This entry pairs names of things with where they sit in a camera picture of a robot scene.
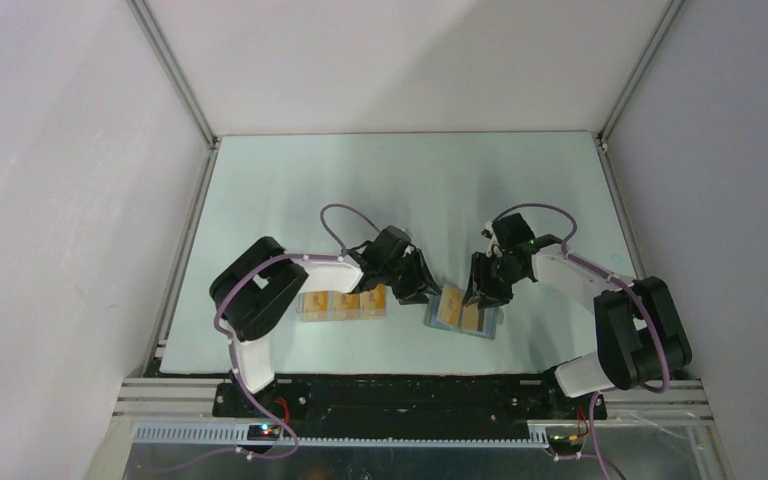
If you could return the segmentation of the clear plastic tray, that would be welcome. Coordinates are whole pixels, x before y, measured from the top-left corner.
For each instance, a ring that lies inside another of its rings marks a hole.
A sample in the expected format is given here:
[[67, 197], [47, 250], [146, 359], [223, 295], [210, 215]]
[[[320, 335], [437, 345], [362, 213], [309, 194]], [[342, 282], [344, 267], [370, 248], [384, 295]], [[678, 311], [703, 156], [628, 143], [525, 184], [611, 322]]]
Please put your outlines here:
[[357, 294], [332, 291], [301, 293], [296, 312], [303, 322], [383, 319], [387, 315], [387, 287], [378, 285]]

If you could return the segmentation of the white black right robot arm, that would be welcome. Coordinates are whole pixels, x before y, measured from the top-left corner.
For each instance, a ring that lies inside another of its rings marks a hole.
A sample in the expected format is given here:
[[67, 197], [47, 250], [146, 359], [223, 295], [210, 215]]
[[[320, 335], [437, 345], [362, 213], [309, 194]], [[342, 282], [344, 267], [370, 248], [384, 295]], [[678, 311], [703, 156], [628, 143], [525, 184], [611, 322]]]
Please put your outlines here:
[[554, 383], [541, 392], [551, 416], [570, 416], [583, 395], [598, 391], [665, 392], [672, 373], [690, 363], [691, 346], [662, 279], [610, 271], [572, 251], [566, 239], [536, 235], [514, 210], [489, 221], [482, 234], [489, 245], [471, 257], [464, 305], [504, 306], [514, 286], [529, 280], [565, 294], [593, 316], [595, 351], [553, 367]]

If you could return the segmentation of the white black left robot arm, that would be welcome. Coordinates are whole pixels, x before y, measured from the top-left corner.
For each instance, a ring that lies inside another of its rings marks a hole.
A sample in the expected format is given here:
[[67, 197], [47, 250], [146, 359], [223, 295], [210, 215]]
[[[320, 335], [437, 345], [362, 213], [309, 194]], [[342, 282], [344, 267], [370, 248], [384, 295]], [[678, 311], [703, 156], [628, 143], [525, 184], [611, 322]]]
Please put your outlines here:
[[291, 253], [271, 236], [252, 244], [209, 287], [214, 328], [226, 337], [238, 404], [264, 416], [276, 403], [270, 333], [300, 294], [361, 294], [384, 285], [402, 305], [426, 304], [442, 292], [422, 251], [388, 226], [371, 241], [338, 254]]

